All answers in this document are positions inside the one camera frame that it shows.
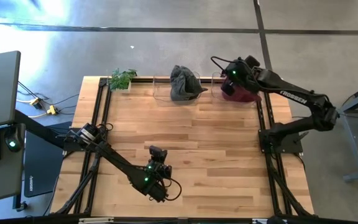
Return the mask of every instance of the gray cloth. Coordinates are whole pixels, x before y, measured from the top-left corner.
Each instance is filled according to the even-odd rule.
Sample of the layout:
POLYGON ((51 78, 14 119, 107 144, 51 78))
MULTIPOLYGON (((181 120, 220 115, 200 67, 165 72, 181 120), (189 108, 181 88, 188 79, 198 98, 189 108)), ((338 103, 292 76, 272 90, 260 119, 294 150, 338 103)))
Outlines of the gray cloth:
POLYGON ((171 77, 171 100, 185 101, 193 100, 207 88, 201 87, 200 81, 191 72, 190 69, 184 66, 175 65, 171 77))

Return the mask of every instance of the wooden tabletop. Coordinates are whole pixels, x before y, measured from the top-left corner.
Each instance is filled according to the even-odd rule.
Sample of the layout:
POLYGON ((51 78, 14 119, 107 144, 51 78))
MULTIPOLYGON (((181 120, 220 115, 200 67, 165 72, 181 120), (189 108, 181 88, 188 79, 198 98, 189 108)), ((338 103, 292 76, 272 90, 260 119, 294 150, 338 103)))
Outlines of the wooden tabletop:
MULTIPOLYGON (((84 77, 73 127, 90 123, 100 77, 84 77)), ((173 106, 153 97, 152 83, 132 83, 130 93, 113 93, 108 122, 114 125, 108 140, 133 164, 145 166, 149 146, 168 150, 166 164, 183 192, 172 202, 157 203, 133 189, 127 177, 102 159, 94 195, 92 216, 114 217, 269 217, 272 200, 265 157, 260 153, 259 120, 255 103, 221 100, 211 84, 196 105, 173 106)), ((104 89, 98 123, 104 108, 104 89)), ((276 122, 291 121, 288 100, 270 95, 276 122)), ((313 207, 302 163, 283 154, 287 184, 309 212, 313 207)), ((69 199, 78 185, 84 153, 75 152, 63 161, 51 212, 69 199)), ((178 186, 168 189, 176 196, 178 186)), ((89 188, 83 197, 84 208, 89 188)), ((280 208, 284 211, 279 190, 280 208)))

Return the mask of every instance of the black desk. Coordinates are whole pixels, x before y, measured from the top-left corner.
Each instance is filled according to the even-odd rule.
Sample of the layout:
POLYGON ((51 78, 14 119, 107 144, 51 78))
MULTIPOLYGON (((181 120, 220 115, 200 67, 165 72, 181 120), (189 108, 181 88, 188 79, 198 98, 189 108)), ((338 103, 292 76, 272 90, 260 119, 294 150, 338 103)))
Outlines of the black desk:
MULTIPOLYGON (((18 210, 26 207, 26 204, 21 203, 24 149, 11 152, 6 147, 3 138, 5 128, 12 124, 23 124, 27 132, 30 132, 27 134, 29 137, 40 139, 29 141, 27 138, 27 152, 29 149, 37 150, 41 141, 46 149, 48 144, 54 148, 63 148, 63 141, 55 138, 56 132, 15 110, 20 57, 21 53, 18 51, 0 54, 0 199, 15 195, 13 208, 18 210)), ((56 153, 62 155, 61 151, 57 152, 55 149, 54 154, 56 153)))

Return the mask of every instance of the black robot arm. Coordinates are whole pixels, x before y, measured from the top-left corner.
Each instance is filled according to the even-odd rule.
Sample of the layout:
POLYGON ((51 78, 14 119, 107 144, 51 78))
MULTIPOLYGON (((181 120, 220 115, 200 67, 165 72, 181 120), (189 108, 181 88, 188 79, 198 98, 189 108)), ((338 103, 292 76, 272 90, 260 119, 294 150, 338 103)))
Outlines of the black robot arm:
POLYGON ((165 200, 175 200, 180 193, 173 199, 169 199, 167 187, 164 185, 164 179, 168 179, 180 184, 171 178, 172 166, 164 164, 167 157, 167 151, 155 146, 150 146, 150 155, 146 166, 133 165, 115 151, 105 140, 108 130, 105 126, 97 127, 92 124, 86 124, 77 133, 70 130, 66 135, 58 137, 65 138, 67 144, 77 144, 80 147, 68 147, 68 151, 89 151, 95 152, 95 160, 89 168, 87 174, 77 186, 70 199, 59 209, 57 214, 67 214, 70 212, 74 203, 78 200, 82 191, 97 171, 97 166, 101 157, 105 158, 112 165, 117 167, 121 172, 127 175, 129 182, 143 195, 149 195, 150 198, 157 202, 165 200))
POLYGON ((270 129, 265 130, 264 139, 261 139, 264 143, 275 147, 279 146, 283 138, 289 134, 310 129, 329 131, 334 127, 339 115, 326 95, 316 94, 313 90, 308 91, 282 80, 273 71, 260 68, 260 63, 252 56, 248 56, 245 60, 238 58, 234 61, 224 61, 229 62, 223 70, 229 80, 226 86, 222 86, 222 91, 226 94, 232 94, 231 86, 239 85, 255 94, 258 91, 277 93, 307 106, 311 111, 311 116, 307 118, 287 124, 275 123, 270 129))

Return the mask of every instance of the gray floor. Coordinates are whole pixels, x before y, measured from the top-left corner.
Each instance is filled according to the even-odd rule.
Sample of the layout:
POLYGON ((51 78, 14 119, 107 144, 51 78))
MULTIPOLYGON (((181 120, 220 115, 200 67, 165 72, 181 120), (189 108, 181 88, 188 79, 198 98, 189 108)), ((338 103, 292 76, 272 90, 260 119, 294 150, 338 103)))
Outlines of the gray floor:
MULTIPOLYGON (((0 22, 92 27, 256 29, 252 0, 149 1, 0 0, 0 22)), ((267 29, 358 30, 358 0, 260 0, 267 29)), ((273 69, 285 80, 327 94, 336 106, 358 90, 358 35, 267 35, 273 69)), ((56 102, 79 92, 85 75, 134 68, 139 75, 167 75, 176 64, 202 76, 217 68, 212 55, 233 59, 251 54, 263 62, 258 34, 168 32, 49 32, 0 26, 0 52, 22 52, 20 81, 56 102)), ((59 105, 75 105, 76 99, 59 105)), ((27 105, 17 108, 39 114, 27 105)), ((294 116, 308 110, 291 103, 294 116)), ((37 119, 60 123, 70 115, 37 119)), ((358 220, 358 181, 341 122, 334 131, 311 131, 302 141, 315 213, 358 220)), ((0 218, 43 214, 50 195, 27 198, 28 210, 11 210, 0 200, 0 218)))

